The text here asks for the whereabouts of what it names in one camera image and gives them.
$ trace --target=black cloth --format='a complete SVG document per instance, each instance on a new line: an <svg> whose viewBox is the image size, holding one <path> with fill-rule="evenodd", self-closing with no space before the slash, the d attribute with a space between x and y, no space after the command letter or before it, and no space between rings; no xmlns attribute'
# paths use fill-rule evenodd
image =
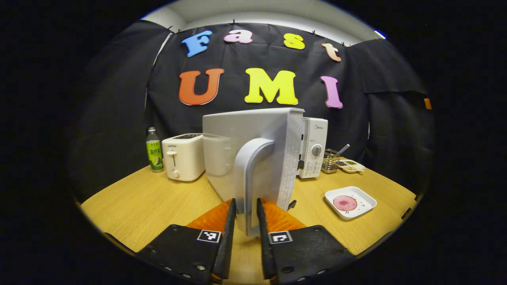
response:
<svg viewBox="0 0 507 285"><path fill-rule="evenodd" d="M434 120L415 92L367 94L370 138L360 162L415 194L428 187L433 171Z"/></svg>
<svg viewBox="0 0 507 285"><path fill-rule="evenodd" d="M235 29L251 31L253 42L225 42L224 36ZM188 48L182 44L182 40L205 30L213 32L208 36L207 49L187 57ZM305 48L297 50L285 46L283 35L286 33L302 36ZM333 61L322 43L333 44L342 61ZM276 99L271 103L265 98L261 103L245 102L250 85L250 77L245 70L251 67L263 68L271 80L280 70L294 72L294 89L299 103L293 107L304 109L305 117L329 121L326 147L341 149L350 144L347 157L351 159L357 158L364 150L368 138L368 105L357 66L348 49L307 31L271 24L219 24L171 35L160 52L150 77L148 124L154 124L158 135L163 139L188 132L202 132L202 116L207 114L292 107L278 104ZM203 94L208 84L208 75L204 72L211 68L225 70L220 75L215 99L204 105L189 106L181 103L178 96L179 75L190 70L200 71L194 92ZM327 92L321 76L338 80L337 88L343 108L326 106Z"/></svg>
<svg viewBox="0 0 507 285"><path fill-rule="evenodd" d="M421 78L389 41L365 41L351 46L349 52L357 63L364 93L417 91L427 94Z"/></svg>
<svg viewBox="0 0 507 285"><path fill-rule="evenodd" d="M427 90L390 42L370 40L349 48L367 95L370 137L358 161L415 194L433 167L435 128Z"/></svg>
<svg viewBox="0 0 507 285"><path fill-rule="evenodd" d="M76 85L67 166L80 202L148 165L146 86L168 34L161 25L135 22L99 51Z"/></svg>

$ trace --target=letter m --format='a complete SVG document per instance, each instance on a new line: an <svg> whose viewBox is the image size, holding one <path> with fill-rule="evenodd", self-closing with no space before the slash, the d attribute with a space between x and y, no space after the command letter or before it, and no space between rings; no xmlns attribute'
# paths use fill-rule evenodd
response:
<svg viewBox="0 0 507 285"><path fill-rule="evenodd" d="M245 97L245 102L262 102L263 98L260 94L262 90L266 100L271 103L280 90L280 95L276 99L279 104L298 104L298 99L294 94L294 77L296 77L294 72L281 70L274 80L271 80L262 68L248 68L245 72L250 75L250 90L248 96Z"/></svg>

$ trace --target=pink letter i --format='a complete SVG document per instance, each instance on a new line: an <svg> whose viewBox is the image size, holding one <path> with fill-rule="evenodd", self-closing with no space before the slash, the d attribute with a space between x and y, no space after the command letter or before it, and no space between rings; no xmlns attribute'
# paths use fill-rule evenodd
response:
<svg viewBox="0 0 507 285"><path fill-rule="evenodd" d="M320 79L324 81L325 89L328 93L328 100L325 102L325 105L330 108L343 108L343 103L340 102L338 90L336 89L336 83L338 80L330 76L321 76Z"/></svg>

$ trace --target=metal utensil holder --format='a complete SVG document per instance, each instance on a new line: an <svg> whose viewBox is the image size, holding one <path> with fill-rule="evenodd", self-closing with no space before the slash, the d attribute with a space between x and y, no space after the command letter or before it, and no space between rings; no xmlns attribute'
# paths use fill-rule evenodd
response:
<svg viewBox="0 0 507 285"><path fill-rule="evenodd" d="M338 151L332 149L324 150L324 160L322 161L322 167L320 170L324 173L334 173L338 171L338 161L340 156Z"/></svg>

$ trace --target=green bottle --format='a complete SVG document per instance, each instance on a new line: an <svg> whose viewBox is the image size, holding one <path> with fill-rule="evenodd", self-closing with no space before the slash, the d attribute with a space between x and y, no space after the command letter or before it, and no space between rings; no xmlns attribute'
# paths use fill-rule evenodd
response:
<svg viewBox="0 0 507 285"><path fill-rule="evenodd" d="M164 162L162 159L162 150L160 148L160 140L155 133L155 128L148 129L148 136L146 137L146 149L148 150L148 159L153 172L163 172Z"/></svg>

